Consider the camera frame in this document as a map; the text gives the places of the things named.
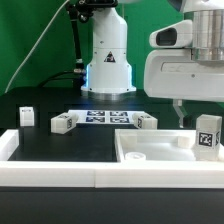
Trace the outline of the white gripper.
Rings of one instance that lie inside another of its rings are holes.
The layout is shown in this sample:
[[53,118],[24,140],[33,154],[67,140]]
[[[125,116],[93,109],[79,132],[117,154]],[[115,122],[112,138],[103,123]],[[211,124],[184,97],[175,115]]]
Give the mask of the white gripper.
[[187,128],[191,117],[182,100],[224,102],[224,62],[196,62],[189,49],[152,51],[145,63],[144,91],[149,97],[170,98]]

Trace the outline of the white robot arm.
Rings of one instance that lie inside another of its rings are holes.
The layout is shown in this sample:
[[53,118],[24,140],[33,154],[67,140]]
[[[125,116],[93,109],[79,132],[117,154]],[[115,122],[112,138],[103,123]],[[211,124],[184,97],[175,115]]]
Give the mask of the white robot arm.
[[[83,92],[115,100],[136,91],[126,59],[127,23],[115,10],[136,1],[76,0],[67,6],[80,21],[93,20],[93,57]],[[224,102],[224,0],[167,1],[184,19],[150,35],[154,50],[145,62],[144,91],[172,99],[183,117],[184,100]]]

